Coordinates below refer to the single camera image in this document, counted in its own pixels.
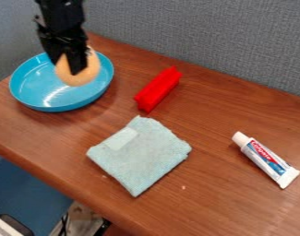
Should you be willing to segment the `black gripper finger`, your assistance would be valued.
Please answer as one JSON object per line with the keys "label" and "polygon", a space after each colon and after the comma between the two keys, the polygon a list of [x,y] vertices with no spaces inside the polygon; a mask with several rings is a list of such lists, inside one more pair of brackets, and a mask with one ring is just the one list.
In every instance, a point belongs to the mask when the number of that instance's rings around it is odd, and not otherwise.
{"label": "black gripper finger", "polygon": [[66,50],[66,56],[73,76],[80,74],[88,67],[88,52],[89,49],[87,46],[76,46]]}
{"label": "black gripper finger", "polygon": [[48,53],[53,64],[57,63],[64,54],[65,40],[60,35],[52,33],[40,33],[40,41],[45,52]]}

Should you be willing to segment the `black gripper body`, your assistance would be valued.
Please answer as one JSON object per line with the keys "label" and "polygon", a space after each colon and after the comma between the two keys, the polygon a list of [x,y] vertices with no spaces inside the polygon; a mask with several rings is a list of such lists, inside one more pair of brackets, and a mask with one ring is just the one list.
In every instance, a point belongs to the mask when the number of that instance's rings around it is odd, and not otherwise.
{"label": "black gripper body", "polygon": [[46,51],[88,49],[88,35],[83,29],[87,21],[84,0],[36,0],[41,16],[38,34]]}

